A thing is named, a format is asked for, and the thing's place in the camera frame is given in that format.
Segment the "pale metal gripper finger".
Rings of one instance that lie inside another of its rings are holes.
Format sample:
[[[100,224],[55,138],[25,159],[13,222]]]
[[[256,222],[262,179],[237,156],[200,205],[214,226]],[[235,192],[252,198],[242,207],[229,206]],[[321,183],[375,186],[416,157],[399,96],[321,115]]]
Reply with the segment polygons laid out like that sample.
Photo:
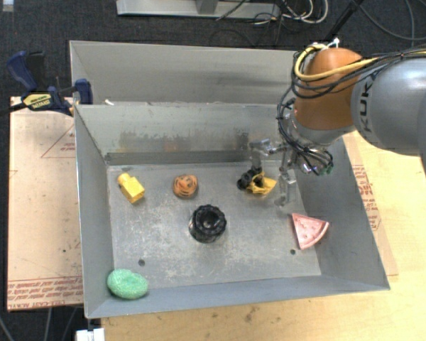
[[[262,157],[267,157],[272,151],[271,140],[262,139],[257,141],[251,141],[249,143],[251,151],[251,169],[250,173],[252,176],[258,175],[262,172]]]
[[[292,169],[281,171],[278,176],[279,197],[275,200],[275,205],[284,207],[292,203],[296,198],[297,180]]]

